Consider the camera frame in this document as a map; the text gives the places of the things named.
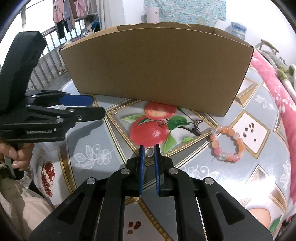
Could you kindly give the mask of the person's left hand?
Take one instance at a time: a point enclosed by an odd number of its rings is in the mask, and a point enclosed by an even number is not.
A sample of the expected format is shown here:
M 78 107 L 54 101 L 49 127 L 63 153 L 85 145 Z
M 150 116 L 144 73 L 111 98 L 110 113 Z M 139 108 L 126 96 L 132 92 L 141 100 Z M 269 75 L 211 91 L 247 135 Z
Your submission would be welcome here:
M 4 158 L 13 159 L 12 167 L 20 171 L 29 169 L 30 161 L 33 156 L 34 143 L 24 144 L 22 149 L 18 151 L 10 144 L 1 139 L 1 163 L 4 163 Z

